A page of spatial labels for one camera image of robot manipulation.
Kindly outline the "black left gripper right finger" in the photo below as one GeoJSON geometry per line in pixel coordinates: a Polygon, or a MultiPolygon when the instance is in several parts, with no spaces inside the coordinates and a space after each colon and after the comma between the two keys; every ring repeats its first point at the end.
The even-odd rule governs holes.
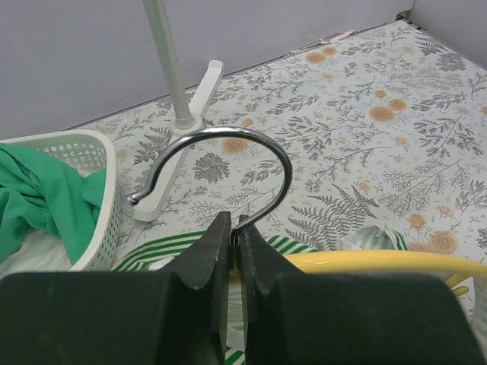
{"type": "Polygon", "coordinates": [[[399,250],[283,256],[249,225],[237,267],[248,364],[484,364],[453,288],[483,264],[399,250]]]}

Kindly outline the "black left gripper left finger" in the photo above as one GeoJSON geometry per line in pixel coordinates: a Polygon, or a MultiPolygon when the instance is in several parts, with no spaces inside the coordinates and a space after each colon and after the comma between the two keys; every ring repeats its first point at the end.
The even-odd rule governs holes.
{"type": "Polygon", "coordinates": [[[1,281],[3,364],[222,364],[231,217],[155,271],[19,273],[1,281]]]}

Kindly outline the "green white striped tank top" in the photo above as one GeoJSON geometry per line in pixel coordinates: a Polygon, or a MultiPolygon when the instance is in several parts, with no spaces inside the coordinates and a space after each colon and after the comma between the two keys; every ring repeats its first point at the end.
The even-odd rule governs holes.
{"type": "MultiPolygon", "coordinates": [[[[185,233],[169,236],[159,240],[144,243],[129,252],[114,269],[116,271],[153,271],[165,266],[175,259],[185,249],[194,244],[202,236],[201,232],[185,233]]],[[[287,236],[273,236],[267,243],[284,256],[316,252],[317,250],[287,236]]],[[[407,245],[404,236],[395,230],[382,230],[379,227],[363,227],[338,240],[337,248],[340,251],[360,249],[388,249],[416,252],[436,253],[435,248],[425,245],[407,245]]],[[[464,288],[472,289],[475,304],[470,310],[470,325],[476,337],[480,340],[481,348],[486,349],[486,280],[474,278],[473,284],[464,288]]],[[[226,352],[226,364],[245,364],[243,351],[243,320],[240,292],[235,285],[231,285],[229,294],[229,326],[230,344],[226,352]]]]}

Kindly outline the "yellow plastic hanger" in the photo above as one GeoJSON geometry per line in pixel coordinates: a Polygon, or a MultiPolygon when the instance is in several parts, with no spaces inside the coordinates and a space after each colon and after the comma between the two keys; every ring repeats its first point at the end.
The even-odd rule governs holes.
{"type": "Polygon", "coordinates": [[[486,300],[486,145],[455,119],[410,129],[294,122],[274,132],[213,126],[162,167],[159,150],[136,180],[137,221],[181,214],[207,227],[219,212],[233,222],[274,200],[258,221],[285,256],[344,252],[437,275],[472,308],[486,300]]]}

